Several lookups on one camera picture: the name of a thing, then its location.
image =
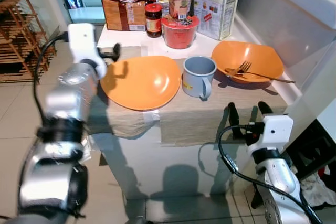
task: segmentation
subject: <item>wooden shelf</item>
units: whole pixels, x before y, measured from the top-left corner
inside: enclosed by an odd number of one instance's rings
[[[29,0],[1,1],[0,82],[32,81],[41,47],[47,41]],[[55,55],[55,48],[50,47],[41,61],[39,77]]]

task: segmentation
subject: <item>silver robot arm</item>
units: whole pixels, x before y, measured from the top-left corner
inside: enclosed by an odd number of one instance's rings
[[[93,32],[91,24],[68,27],[74,64],[59,76],[57,86],[47,95],[46,122],[21,173],[18,216],[6,224],[61,224],[69,215],[81,217],[88,184],[88,171],[79,163],[83,125],[98,81],[107,71]],[[120,45],[114,49],[114,55],[105,57],[116,61]]]
[[[228,169],[238,177],[252,182],[256,189],[251,206],[257,208],[264,204],[268,224],[321,224],[322,221],[305,201],[300,183],[290,170],[280,152],[289,142],[293,120],[287,115],[274,115],[270,107],[258,104],[264,119],[262,122],[239,125],[239,116],[234,103],[228,105],[231,126],[218,135],[218,148]],[[233,130],[234,137],[244,138],[247,154],[256,163],[258,179],[244,176],[222,148],[222,135]]]

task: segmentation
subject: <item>white cloth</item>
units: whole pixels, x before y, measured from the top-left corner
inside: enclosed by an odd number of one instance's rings
[[[317,173],[301,181],[301,188],[305,199],[312,207],[324,203],[336,205],[336,193],[326,187]]]

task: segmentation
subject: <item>white table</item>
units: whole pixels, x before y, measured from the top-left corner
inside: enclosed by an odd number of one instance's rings
[[[239,22],[235,22],[232,35],[228,41],[252,42],[253,39],[243,30]],[[183,59],[190,56],[211,57],[211,53],[220,41],[196,33],[193,44],[186,49],[168,47],[162,37],[150,38],[145,31],[112,31],[106,25],[100,35],[97,47],[110,48],[116,43],[122,47],[141,47],[141,56],[168,56],[172,59]]]
[[[226,40],[259,43],[239,17],[235,19],[232,35]],[[219,42],[197,33],[194,43],[189,48],[172,49],[166,46],[162,37],[150,38],[146,32],[112,31],[107,30],[105,26],[97,46],[111,48],[120,43],[123,47],[140,47],[141,56],[168,56],[179,59],[196,55],[211,57]],[[157,113],[152,114],[155,116],[153,120],[157,120]],[[144,116],[150,120],[151,115]],[[98,134],[93,139],[129,199],[208,195],[227,190],[225,183],[230,178],[230,172],[219,161],[216,144],[163,147],[159,122],[136,140],[127,140],[111,134]],[[243,168],[249,159],[245,145],[227,144],[226,148],[238,166]],[[205,171],[201,169],[200,161],[203,162]]]

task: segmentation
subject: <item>metal fork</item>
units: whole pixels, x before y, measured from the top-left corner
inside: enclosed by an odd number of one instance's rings
[[[285,83],[295,83],[295,81],[291,81],[291,80],[282,80],[282,79],[277,79],[277,78],[273,78],[273,77],[269,77],[269,76],[264,76],[263,74],[248,72],[249,68],[252,65],[252,62],[249,62],[249,61],[244,61],[244,62],[246,64],[244,64],[244,65],[242,64],[243,66],[241,67],[240,70],[238,70],[236,72],[236,76],[243,76],[243,74],[245,74],[245,73],[250,73],[250,74],[254,74],[255,76],[268,78],[270,80],[281,81],[281,82],[285,82]]]
[[[227,73],[226,76],[228,77],[234,77],[239,71],[244,71],[246,72],[250,67],[251,67],[252,63],[249,61],[244,61],[238,68],[232,70],[231,72]]]

